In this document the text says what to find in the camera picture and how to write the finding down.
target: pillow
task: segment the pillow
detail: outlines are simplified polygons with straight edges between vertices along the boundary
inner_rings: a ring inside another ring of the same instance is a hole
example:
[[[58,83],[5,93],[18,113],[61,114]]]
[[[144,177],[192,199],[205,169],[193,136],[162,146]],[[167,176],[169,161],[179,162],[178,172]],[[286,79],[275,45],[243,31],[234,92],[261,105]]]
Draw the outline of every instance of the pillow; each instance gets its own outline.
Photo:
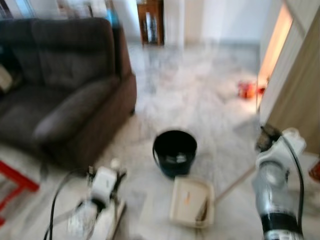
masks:
[[[13,86],[13,79],[10,73],[0,64],[0,92],[7,93]]]

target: black bucket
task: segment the black bucket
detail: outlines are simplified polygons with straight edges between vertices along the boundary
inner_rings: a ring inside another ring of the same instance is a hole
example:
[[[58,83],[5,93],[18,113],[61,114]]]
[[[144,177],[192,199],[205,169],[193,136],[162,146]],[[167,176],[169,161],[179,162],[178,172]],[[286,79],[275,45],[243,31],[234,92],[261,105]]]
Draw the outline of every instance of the black bucket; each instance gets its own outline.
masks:
[[[196,151],[195,138],[180,130],[170,130],[160,134],[155,138],[152,148],[155,163],[172,179],[189,173]]]

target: sofa backrest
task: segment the sofa backrest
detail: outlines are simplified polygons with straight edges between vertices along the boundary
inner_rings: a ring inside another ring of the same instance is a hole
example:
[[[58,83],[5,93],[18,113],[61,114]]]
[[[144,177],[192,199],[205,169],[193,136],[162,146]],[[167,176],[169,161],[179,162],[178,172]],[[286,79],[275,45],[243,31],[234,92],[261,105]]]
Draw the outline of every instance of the sofa backrest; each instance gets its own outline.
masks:
[[[74,90],[115,73],[112,27],[103,18],[14,20],[0,23],[3,33],[0,44],[10,43],[30,84]]]

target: sofa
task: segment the sofa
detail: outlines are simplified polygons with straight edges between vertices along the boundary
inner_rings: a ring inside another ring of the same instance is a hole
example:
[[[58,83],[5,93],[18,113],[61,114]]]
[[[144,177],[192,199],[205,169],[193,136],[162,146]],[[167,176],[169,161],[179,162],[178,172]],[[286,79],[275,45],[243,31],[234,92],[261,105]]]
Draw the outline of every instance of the sofa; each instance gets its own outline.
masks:
[[[0,21],[0,64],[22,83],[0,96],[0,141],[86,169],[134,113],[121,26],[103,18]]]

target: marble floor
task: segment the marble floor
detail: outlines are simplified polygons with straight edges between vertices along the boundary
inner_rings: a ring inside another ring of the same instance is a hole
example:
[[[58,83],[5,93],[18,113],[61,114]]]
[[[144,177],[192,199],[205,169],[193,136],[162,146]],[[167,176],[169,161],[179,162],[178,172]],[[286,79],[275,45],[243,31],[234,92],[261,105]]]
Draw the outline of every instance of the marble floor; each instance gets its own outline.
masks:
[[[180,50],[130,44],[129,53],[137,79],[136,114],[96,163],[97,167],[108,166],[111,159],[119,158],[128,171],[120,188],[127,210],[115,239],[261,239],[262,227],[250,184],[259,134],[256,103],[237,97],[240,80],[256,79],[258,48],[196,45]],[[168,220],[173,182],[156,167],[152,144],[159,133],[172,128],[185,129],[195,136],[198,149],[190,174],[214,185],[215,223],[201,232],[172,225]],[[7,206],[3,214],[8,220],[0,228],[0,239],[42,239],[54,192],[66,172],[5,145],[0,145],[0,158],[41,186],[36,194],[26,193]],[[0,179],[1,195],[12,188],[3,182]],[[59,196],[55,214],[73,208],[87,194],[86,181],[73,179]],[[320,200],[311,195],[310,201],[317,206]],[[320,236],[315,227],[319,212],[311,212],[313,215],[306,217],[306,232],[310,240],[315,240]]]

